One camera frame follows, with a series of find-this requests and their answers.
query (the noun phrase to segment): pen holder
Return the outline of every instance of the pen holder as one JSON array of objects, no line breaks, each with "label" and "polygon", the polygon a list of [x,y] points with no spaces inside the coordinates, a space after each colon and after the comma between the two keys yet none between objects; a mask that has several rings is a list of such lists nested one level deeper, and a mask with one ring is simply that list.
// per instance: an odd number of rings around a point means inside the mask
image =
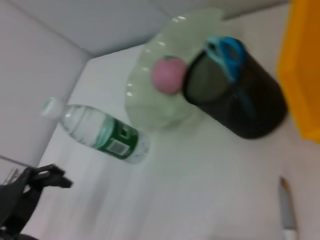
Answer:
[{"label": "pen holder", "polygon": [[[183,95],[244,139],[267,135],[287,113],[279,85],[247,51],[236,82],[228,81],[221,66],[203,51],[185,75]],[[249,101],[254,115],[245,111],[244,99]]]}]

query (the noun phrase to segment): black clamp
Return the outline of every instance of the black clamp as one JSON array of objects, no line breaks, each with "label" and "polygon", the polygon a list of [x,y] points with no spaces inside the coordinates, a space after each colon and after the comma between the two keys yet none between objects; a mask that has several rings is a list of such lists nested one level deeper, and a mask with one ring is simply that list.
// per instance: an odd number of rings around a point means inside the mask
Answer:
[{"label": "black clamp", "polygon": [[45,187],[72,186],[72,181],[64,175],[65,171],[54,164],[28,167],[14,182],[0,185],[0,239],[35,239],[20,232],[36,209]]}]

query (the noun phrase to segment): plastic bottle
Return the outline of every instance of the plastic bottle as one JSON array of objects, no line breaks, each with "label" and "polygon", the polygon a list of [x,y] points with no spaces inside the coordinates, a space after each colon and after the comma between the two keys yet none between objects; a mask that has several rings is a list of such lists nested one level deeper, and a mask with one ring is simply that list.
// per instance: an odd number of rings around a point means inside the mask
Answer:
[{"label": "plastic bottle", "polygon": [[150,144],[146,135],[94,107],[64,105],[50,97],[42,115],[58,119],[78,143],[128,163],[139,163],[148,153]]}]

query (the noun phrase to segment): scissors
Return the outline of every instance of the scissors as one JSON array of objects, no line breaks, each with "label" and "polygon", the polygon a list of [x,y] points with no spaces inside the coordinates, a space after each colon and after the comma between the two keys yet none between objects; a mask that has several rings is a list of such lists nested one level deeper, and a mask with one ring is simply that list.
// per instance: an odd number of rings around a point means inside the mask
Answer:
[{"label": "scissors", "polygon": [[[241,68],[246,59],[246,50],[235,38],[225,36],[211,36],[205,46],[206,54],[221,66],[231,84],[239,80]],[[238,88],[237,94],[246,114],[253,119],[256,116],[255,108],[243,89]]]}]

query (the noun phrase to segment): pink ball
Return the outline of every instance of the pink ball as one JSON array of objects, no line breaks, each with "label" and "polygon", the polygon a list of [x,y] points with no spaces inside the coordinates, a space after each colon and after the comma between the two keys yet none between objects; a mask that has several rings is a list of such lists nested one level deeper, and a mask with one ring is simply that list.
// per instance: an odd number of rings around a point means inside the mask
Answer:
[{"label": "pink ball", "polygon": [[165,56],[154,65],[151,81],[159,92],[176,94],[183,86],[186,71],[187,65],[181,58]]}]

